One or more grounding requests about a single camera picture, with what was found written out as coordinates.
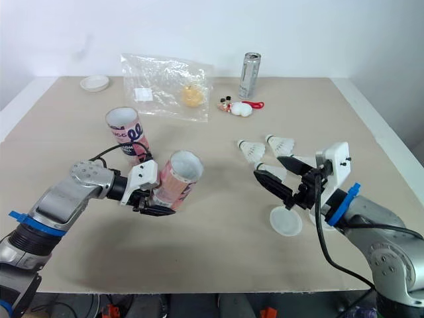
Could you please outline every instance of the white wall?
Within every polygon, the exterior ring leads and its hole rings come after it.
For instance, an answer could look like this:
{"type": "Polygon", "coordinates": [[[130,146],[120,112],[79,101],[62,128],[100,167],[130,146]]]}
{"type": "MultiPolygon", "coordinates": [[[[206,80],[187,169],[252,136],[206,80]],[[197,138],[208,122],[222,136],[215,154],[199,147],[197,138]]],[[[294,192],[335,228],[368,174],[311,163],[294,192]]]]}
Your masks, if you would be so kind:
{"type": "Polygon", "coordinates": [[[261,76],[352,76],[412,146],[424,137],[423,15],[422,0],[3,0],[1,106],[31,76],[120,74],[121,52],[239,76],[253,50],[261,76]]]}

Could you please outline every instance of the table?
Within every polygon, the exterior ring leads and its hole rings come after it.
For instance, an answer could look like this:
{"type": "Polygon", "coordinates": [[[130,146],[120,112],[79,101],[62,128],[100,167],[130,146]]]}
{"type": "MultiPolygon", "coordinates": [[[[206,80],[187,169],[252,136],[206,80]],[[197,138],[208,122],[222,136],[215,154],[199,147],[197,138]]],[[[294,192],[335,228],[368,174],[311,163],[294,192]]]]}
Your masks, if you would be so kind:
{"type": "MultiPolygon", "coordinates": [[[[81,78],[59,78],[0,145],[0,234],[17,223],[45,189],[64,178],[78,160],[115,144],[104,115],[124,105],[123,82],[88,93],[81,78]]],[[[212,101],[237,96],[238,79],[218,78],[212,101]]],[[[273,133],[293,137],[294,152],[313,155],[340,140],[349,142],[352,173],[344,183],[395,211],[424,232],[424,208],[372,133],[329,79],[261,78],[257,100],[265,108],[248,118],[211,103],[208,123],[142,117],[155,160],[163,167],[178,149],[194,151],[205,173],[181,211],[169,217],[139,215],[109,200],[91,200],[41,271],[41,292],[174,293],[304,292],[365,288],[330,267],[306,211],[303,230],[282,237],[269,224],[278,198],[254,179],[235,143],[263,141],[273,133]]],[[[127,174],[116,151],[108,165],[127,174]]],[[[278,164],[270,149],[267,164],[278,164]]],[[[288,180],[293,187],[295,180],[288,180]]],[[[326,232],[332,257],[370,278],[361,253],[341,234],[326,232]]]]}

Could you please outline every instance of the gray robot arm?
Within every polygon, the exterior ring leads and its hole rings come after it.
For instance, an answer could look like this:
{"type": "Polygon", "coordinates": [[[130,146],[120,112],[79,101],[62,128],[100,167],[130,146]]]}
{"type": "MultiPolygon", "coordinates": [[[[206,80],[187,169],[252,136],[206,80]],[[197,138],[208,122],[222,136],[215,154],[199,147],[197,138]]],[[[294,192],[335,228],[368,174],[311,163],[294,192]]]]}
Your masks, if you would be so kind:
{"type": "Polygon", "coordinates": [[[278,160],[291,172],[301,176],[298,191],[264,170],[255,170],[256,179],[291,209],[298,205],[312,209],[315,204],[315,177],[321,177],[321,209],[326,222],[355,245],[365,256],[378,293],[378,310],[382,317],[424,317],[424,240],[405,229],[403,221],[389,209],[362,196],[359,185],[345,193],[338,189],[350,172],[347,143],[337,143],[318,152],[317,168],[292,157],[278,160]]]}
{"type": "Polygon", "coordinates": [[[71,167],[70,175],[48,189],[28,214],[12,211],[20,224],[0,242],[0,318],[20,317],[41,282],[43,269],[90,199],[109,198],[148,215],[174,213],[149,206],[150,189],[158,185],[158,167],[149,160],[132,168],[128,177],[92,161],[71,167]]]}

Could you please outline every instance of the label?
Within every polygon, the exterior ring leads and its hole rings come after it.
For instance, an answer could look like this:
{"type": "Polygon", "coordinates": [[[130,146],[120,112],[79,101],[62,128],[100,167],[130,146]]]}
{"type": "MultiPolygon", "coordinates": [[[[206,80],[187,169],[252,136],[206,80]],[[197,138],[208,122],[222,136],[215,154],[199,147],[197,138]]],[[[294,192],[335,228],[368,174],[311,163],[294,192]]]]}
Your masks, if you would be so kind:
{"type": "Polygon", "coordinates": [[[177,209],[188,196],[196,182],[189,182],[175,173],[168,161],[160,173],[160,187],[153,190],[153,202],[177,209]]]}
{"type": "MultiPolygon", "coordinates": [[[[121,126],[121,127],[109,126],[109,127],[111,128],[112,133],[117,139],[117,142],[119,144],[124,144],[126,142],[131,142],[131,141],[137,141],[145,145],[147,149],[149,148],[147,139],[143,133],[143,129],[138,119],[136,119],[135,121],[125,126],[121,126]]],[[[144,160],[146,151],[139,144],[122,146],[121,149],[128,156],[134,157],[133,159],[135,160],[135,164],[138,164],[138,159],[142,161],[144,160]]]]}
{"type": "Polygon", "coordinates": [[[138,87],[134,88],[135,101],[152,101],[153,94],[151,88],[138,87]]]}

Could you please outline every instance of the plastic bag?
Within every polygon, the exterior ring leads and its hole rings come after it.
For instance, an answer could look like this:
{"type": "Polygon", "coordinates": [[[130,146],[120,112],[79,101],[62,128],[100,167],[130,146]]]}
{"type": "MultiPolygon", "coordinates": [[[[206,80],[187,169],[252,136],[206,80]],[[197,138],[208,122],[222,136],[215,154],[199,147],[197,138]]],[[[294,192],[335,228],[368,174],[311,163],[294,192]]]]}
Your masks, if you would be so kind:
{"type": "Polygon", "coordinates": [[[157,56],[122,54],[127,106],[145,115],[207,122],[213,66],[157,56]]]}

